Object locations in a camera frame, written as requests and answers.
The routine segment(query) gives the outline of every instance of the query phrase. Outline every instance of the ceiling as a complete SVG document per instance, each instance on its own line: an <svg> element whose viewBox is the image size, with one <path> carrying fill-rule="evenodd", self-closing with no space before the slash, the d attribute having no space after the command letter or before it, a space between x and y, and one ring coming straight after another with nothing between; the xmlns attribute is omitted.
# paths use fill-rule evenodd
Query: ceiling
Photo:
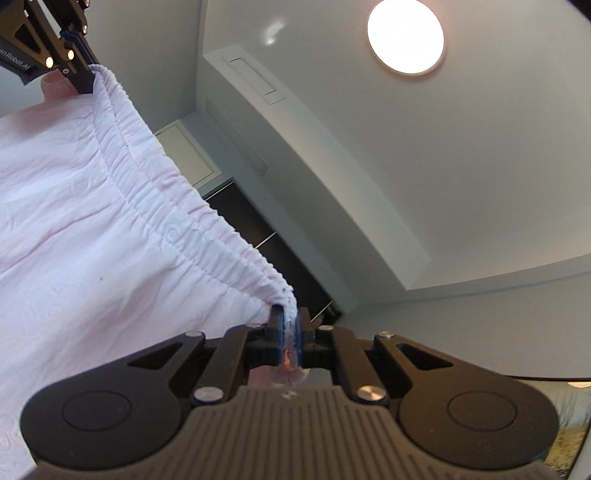
<svg viewBox="0 0 591 480"><path fill-rule="evenodd" d="M209 0L202 55L248 98L214 60L243 49L287 92L276 106L249 101L291 148L280 117L299 102L354 159L429 258L411 281L397 275L406 288L590 254L591 24L566 0L423 2L447 54L420 78L370 51L375 0Z"/></svg>
<svg viewBox="0 0 591 480"><path fill-rule="evenodd" d="M200 0L91 0L87 39L155 131L195 108ZM23 87L0 69L0 116L42 101L38 81Z"/></svg>

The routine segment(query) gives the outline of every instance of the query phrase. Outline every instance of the wall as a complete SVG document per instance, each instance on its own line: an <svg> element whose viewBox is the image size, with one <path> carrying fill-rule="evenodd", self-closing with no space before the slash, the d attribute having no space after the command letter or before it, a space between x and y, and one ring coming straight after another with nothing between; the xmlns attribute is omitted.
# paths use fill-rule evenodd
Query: wall
<svg viewBox="0 0 591 480"><path fill-rule="evenodd" d="M507 375L591 377L591 274L441 300L360 307L339 322L392 330ZM591 473L587 442L570 480Z"/></svg>
<svg viewBox="0 0 591 480"><path fill-rule="evenodd" d="M39 80L34 80L24 87L17 75L0 67L0 85L2 85L0 117L18 112L43 101Z"/></svg>
<svg viewBox="0 0 591 480"><path fill-rule="evenodd" d="M195 106L200 0L101 0L87 10L87 39L156 131Z"/></svg>

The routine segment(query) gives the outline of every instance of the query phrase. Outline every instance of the gathered fabric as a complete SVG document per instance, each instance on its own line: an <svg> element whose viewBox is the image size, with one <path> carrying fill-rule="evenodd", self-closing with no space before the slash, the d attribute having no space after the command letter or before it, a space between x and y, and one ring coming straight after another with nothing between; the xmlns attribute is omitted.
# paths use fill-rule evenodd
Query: gathered fabric
<svg viewBox="0 0 591 480"><path fill-rule="evenodd" d="M292 288L180 174L114 75L0 119L0 478L34 466L18 417L53 382L187 330L285 311Z"/></svg>

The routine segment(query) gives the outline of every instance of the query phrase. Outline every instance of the round ceiling light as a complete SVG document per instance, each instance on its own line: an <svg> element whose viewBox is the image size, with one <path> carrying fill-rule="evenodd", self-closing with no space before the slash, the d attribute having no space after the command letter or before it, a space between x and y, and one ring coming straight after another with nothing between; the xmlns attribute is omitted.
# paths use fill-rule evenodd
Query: round ceiling light
<svg viewBox="0 0 591 480"><path fill-rule="evenodd" d="M369 44L392 70L420 75L443 58L445 42L439 20L417 0L383 0L369 14Z"/></svg>
<svg viewBox="0 0 591 480"><path fill-rule="evenodd" d="M576 388L589 388L591 387L591 382L569 382L569 385Z"/></svg>

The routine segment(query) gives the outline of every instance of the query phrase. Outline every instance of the metal screw head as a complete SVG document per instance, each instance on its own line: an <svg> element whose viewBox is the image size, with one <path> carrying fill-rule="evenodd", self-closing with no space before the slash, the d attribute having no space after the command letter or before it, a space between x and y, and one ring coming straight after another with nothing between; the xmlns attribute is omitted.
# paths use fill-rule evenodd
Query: metal screw head
<svg viewBox="0 0 591 480"><path fill-rule="evenodd" d="M386 398L386 391L375 385L364 385L357 390L357 396L361 400L376 402Z"/></svg>
<svg viewBox="0 0 591 480"><path fill-rule="evenodd" d="M223 398L223 390L218 387L200 387L193 392L193 396L203 403L215 403Z"/></svg>
<svg viewBox="0 0 591 480"><path fill-rule="evenodd" d="M297 392L295 390L286 390L281 396L286 400L291 400L292 398L297 397Z"/></svg>

